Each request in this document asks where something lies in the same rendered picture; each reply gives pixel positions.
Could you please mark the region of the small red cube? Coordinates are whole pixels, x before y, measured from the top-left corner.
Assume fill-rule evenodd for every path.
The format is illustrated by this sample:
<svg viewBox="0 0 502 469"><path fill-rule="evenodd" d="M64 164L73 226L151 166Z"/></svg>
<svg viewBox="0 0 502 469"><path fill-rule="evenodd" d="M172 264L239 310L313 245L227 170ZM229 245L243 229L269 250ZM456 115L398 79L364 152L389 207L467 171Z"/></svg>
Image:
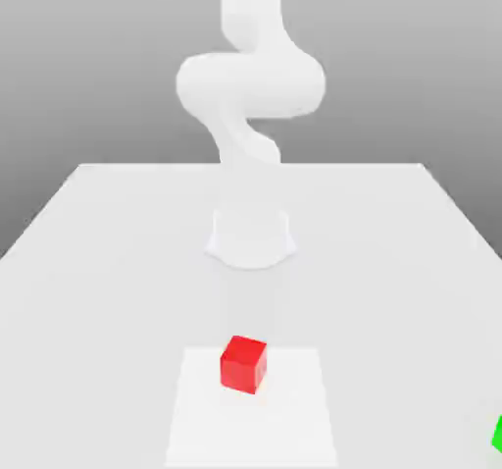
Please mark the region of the small red cube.
<svg viewBox="0 0 502 469"><path fill-rule="evenodd" d="M267 344L233 336L220 357L220 381L229 389L255 394L267 372Z"/></svg>

